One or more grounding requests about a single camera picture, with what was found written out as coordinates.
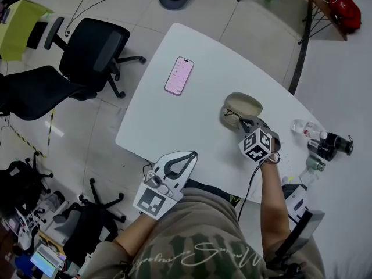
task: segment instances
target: yellow-green table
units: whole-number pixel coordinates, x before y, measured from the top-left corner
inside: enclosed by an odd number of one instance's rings
[[[6,23],[0,23],[0,56],[4,61],[21,61],[36,22],[46,12],[53,11],[29,0],[17,1],[9,8]]]

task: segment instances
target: pink smartphone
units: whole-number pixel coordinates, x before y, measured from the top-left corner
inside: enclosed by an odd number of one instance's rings
[[[181,95],[193,66],[193,61],[178,57],[165,84],[165,90],[177,96]]]

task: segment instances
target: black office chair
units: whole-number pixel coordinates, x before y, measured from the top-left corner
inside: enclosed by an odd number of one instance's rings
[[[124,98],[124,92],[118,92],[111,73],[115,74],[115,80],[120,78],[120,70],[117,63],[139,60],[142,64],[146,58],[133,56],[120,58],[130,32],[125,28],[108,22],[95,19],[82,19],[72,33],[68,43],[65,43],[57,32],[63,22],[59,17],[54,22],[44,47],[50,49],[54,42],[63,49],[59,70],[70,81],[85,85],[95,92],[102,91],[106,82],[114,90],[118,98]]]
[[[103,204],[99,200],[94,182],[93,178],[90,179],[94,203],[80,195],[79,200],[83,203],[82,206],[78,203],[73,203],[62,214],[53,218],[56,223],[62,223],[69,220],[72,211],[80,212],[78,219],[77,215],[72,216],[73,220],[67,224],[69,228],[56,228],[59,232],[72,232],[72,235],[63,246],[63,250],[67,258],[80,267],[84,264],[86,255],[93,253],[95,250],[103,227],[110,232],[105,241],[113,241],[117,237],[117,225],[114,220],[121,223],[126,220],[125,215],[118,217],[107,210],[109,207],[121,202],[124,199],[124,194],[119,193],[119,197],[116,200]]]
[[[86,100],[96,96],[86,86],[65,79],[52,66],[7,76],[0,74],[0,116],[14,113],[22,120],[32,121],[68,97]]]
[[[53,174],[40,174],[36,168],[34,153],[33,166],[30,160],[14,161],[6,170],[0,170],[0,216],[3,218],[16,215],[17,210],[24,216],[30,214],[37,206],[40,194],[50,193],[50,189],[42,182],[43,178],[52,178]]]

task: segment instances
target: white table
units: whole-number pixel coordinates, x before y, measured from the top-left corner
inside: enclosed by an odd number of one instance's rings
[[[180,96],[164,90],[177,57],[194,68]],[[153,56],[130,102],[116,143],[152,162],[162,155],[197,151],[195,181],[245,197],[256,164],[245,159],[234,132],[219,120],[225,98],[246,93],[263,105],[260,118],[280,136],[281,177],[300,175],[309,155],[306,138],[293,135],[293,119],[318,123],[312,114],[269,75],[219,42],[181,24],[173,24]],[[257,173],[248,199],[260,202]]]

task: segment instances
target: backpack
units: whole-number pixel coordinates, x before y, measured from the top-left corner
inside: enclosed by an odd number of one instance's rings
[[[360,29],[360,9],[352,0],[328,0],[331,14],[335,17],[341,29],[346,33],[353,33]]]

